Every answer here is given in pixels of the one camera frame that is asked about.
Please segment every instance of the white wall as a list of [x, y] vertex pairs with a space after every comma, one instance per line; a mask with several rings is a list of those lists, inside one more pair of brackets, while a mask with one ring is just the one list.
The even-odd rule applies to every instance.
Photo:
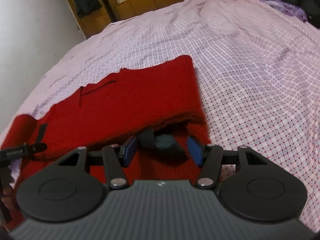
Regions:
[[66, 0], [0, 0], [0, 133], [39, 79], [83, 40]]

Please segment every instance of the blue pad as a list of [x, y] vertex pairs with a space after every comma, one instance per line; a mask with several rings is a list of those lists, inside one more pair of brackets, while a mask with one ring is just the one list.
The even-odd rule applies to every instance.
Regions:
[[122, 167], [124, 168], [129, 167], [134, 155], [136, 154], [136, 151], [137, 151], [137, 138], [134, 137], [125, 147]]
[[204, 164], [203, 156], [202, 156], [202, 145], [200, 142], [194, 137], [188, 137], [188, 151], [191, 154], [193, 161], [197, 166], [202, 167]]

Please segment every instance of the black strap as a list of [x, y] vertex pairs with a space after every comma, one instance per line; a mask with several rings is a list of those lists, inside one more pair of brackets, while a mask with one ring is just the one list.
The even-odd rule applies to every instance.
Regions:
[[145, 149], [155, 149], [156, 142], [155, 142], [155, 134], [153, 132], [152, 127], [148, 127], [143, 130], [141, 133], [136, 135], [138, 143], [140, 147]]
[[38, 136], [36, 138], [35, 143], [40, 143], [44, 137], [45, 130], [47, 129], [47, 123], [41, 124], [39, 127]]

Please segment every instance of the pink bedsheet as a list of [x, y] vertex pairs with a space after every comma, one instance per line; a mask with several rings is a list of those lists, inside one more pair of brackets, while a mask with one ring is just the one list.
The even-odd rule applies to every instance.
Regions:
[[[257, 0], [185, 0], [110, 24], [71, 49], [17, 114], [39, 119], [122, 67], [183, 54], [197, 69], [212, 142], [229, 150], [249, 145], [298, 177], [308, 189], [300, 219], [320, 230], [320, 31]], [[12, 169], [16, 178], [19, 163]], [[222, 176], [232, 172], [225, 167]]]

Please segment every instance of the red fabric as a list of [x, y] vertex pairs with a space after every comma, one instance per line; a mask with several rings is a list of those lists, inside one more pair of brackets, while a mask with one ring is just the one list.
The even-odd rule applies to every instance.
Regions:
[[[209, 143], [189, 56], [151, 68], [121, 69], [97, 84], [79, 88], [38, 121], [29, 115], [18, 116], [2, 148], [34, 143], [39, 126], [44, 123], [48, 125], [42, 141], [48, 149], [35, 155], [38, 161], [23, 161], [16, 188], [48, 165], [48, 161], [78, 146], [98, 148], [110, 142], [121, 143], [149, 126], [159, 130], [175, 124], [174, 136], [185, 149], [189, 134]], [[190, 158], [170, 159], [146, 151], [139, 151], [124, 171], [130, 182], [134, 179], [194, 180], [199, 173]], [[91, 174], [104, 182], [102, 167], [92, 167]]]

